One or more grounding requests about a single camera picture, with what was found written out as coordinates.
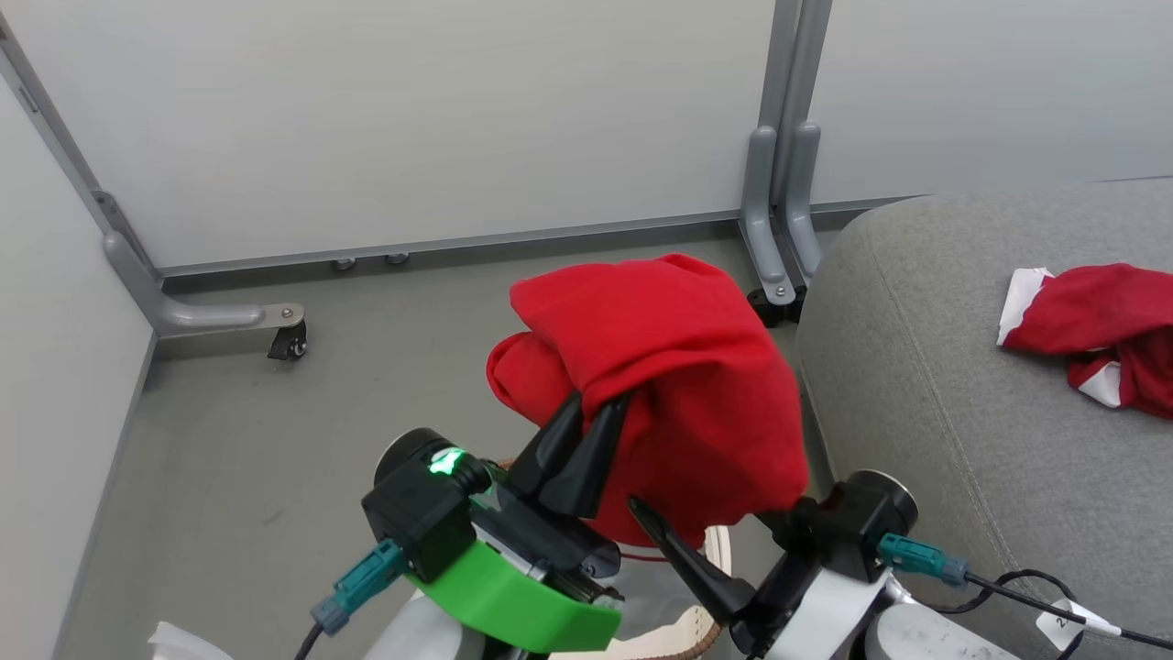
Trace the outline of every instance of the caster wheel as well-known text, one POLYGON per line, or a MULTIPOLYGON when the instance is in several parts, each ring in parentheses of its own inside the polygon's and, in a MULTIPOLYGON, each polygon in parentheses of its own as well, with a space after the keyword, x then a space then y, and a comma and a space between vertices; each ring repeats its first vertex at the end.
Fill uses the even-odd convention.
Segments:
POLYGON ((269 348, 269 359, 294 362, 301 360, 306 347, 305 320, 303 320, 297 325, 277 329, 273 345, 269 348))
POLYGON ((746 295, 746 299, 753 306, 753 311, 757 312, 762 325, 766 327, 777 327, 784 320, 798 322, 799 318, 802 317, 802 301, 806 300, 806 286, 798 286, 795 288, 794 301, 787 305, 771 304, 769 298, 766 297, 766 291, 762 288, 751 291, 746 295))

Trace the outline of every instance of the metal leg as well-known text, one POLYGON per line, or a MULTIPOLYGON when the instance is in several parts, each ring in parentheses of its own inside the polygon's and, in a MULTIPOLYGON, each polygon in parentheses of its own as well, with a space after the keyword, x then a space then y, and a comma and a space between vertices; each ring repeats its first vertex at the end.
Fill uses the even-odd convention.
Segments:
MULTIPOLYGON (((232 329, 292 328, 278 334, 278 360, 296 360, 305 353, 305 308, 297 302, 271 305, 191 305, 160 290, 158 283, 135 254, 127 238, 111 231, 102 238, 102 250, 130 297, 138 304, 161 339, 208 335, 232 329)), ((273 345, 277 352, 277 342, 273 345)))
POLYGON ((822 259, 822 247, 814 237, 811 224, 811 184, 814 182, 814 161, 819 154, 819 124, 800 123, 794 129, 791 166, 786 178, 786 233, 791 238, 799 265, 807 279, 822 259))
POLYGON ((807 120, 811 111, 811 97, 814 95, 814 81, 819 75, 819 60, 822 57, 822 42, 827 36, 827 23, 830 21, 832 0, 802 0, 799 25, 794 35, 794 57, 791 62, 791 75, 786 86, 786 98, 782 102, 782 118, 779 122, 781 142, 774 154, 774 178, 771 190, 771 202, 782 204, 787 171, 793 162, 794 131, 807 120))
POLYGON ((759 125, 750 134, 750 152, 745 162, 745 183, 741 189, 741 236, 750 249, 750 258, 758 271, 766 301, 786 305, 794 301, 794 286, 786 272, 786 264, 774 241, 769 225, 769 173, 774 162, 778 132, 759 125))
POLYGON ((102 210, 102 215, 106 216, 107 222, 110 223, 110 229, 122 233, 123 238, 127 239, 127 243, 135 251, 135 256, 138 257, 143 267, 147 268, 147 272, 151 274, 151 278, 157 278, 158 274, 155 272, 155 265, 147 256, 147 250, 138 241, 138 237, 135 236, 134 230, 130 227, 130 222, 127 220, 127 216, 122 213, 122 206, 118 205, 118 200, 114 198, 114 195, 109 190, 101 188, 94 188, 89 192, 94 196, 94 200, 97 202, 97 207, 102 210))
POLYGON ((778 132, 769 125, 759 125, 750 135, 739 223, 753 267, 761 280, 761 288, 751 291, 748 300, 767 327, 782 320, 798 321, 806 295, 801 274, 793 271, 792 277, 788 267, 793 261, 787 260, 791 249, 788 245, 779 246, 769 223, 769 175, 777 142, 778 132))

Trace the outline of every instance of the gray sofa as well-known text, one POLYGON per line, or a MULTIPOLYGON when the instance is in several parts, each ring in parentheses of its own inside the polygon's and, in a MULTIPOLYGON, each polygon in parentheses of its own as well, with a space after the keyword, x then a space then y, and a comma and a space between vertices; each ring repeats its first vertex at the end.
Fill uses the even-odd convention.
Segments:
MULTIPOLYGON (((1173 271, 1173 179, 942 195, 869 211, 820 265, 799 324, 836 476, 870 468, 916 497, 914 537, 988 578, 1030 567, 1110 621, 1173 635, 1173 422, 1105 409, 1063 362, 995 347, 1015 267, 1127 261, 1173 271)), ((1016 583, 1036 597, 1046 583, 1016 583)), ((960 603, 911 580, 924 601, 960 603)), ((995 598, 958 617, 1024 659, 1058 652, 1037 612, 995 598)), ((1086 635, 1074 658, 1173 654, 1086 635)))

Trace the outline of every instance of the red cloth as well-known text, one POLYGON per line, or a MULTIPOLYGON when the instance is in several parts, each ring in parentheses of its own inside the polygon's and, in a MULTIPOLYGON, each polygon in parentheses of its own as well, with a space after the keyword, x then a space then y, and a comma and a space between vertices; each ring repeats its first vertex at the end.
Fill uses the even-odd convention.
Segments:
POLYGON ((1173 420, 1173 274, 1125 263, 1058 277, 1019 268, 998 345, 1066 355, 1067 383, 1111 407, 1173 420))
POLYGON ((570 389, 586 424, 635 390, 597 519, 650 546, 636 495, 697 546, 710 525, 793 506, 807 484, 798 383, 738 285, 684 254, 565 267, 510 288, 530 333, 501 342, 502 403, 544 424, 570 389))

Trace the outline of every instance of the green bracket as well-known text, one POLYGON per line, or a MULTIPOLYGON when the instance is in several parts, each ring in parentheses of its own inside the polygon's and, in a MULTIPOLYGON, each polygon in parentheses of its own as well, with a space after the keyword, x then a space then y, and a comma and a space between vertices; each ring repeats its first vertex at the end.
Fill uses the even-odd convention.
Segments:
POLYGON ((523 576, 481 542, 430 584, 405 577, 461 624, 531 653, 603 651, 619 628, 618 611, 578 603, 523 576))

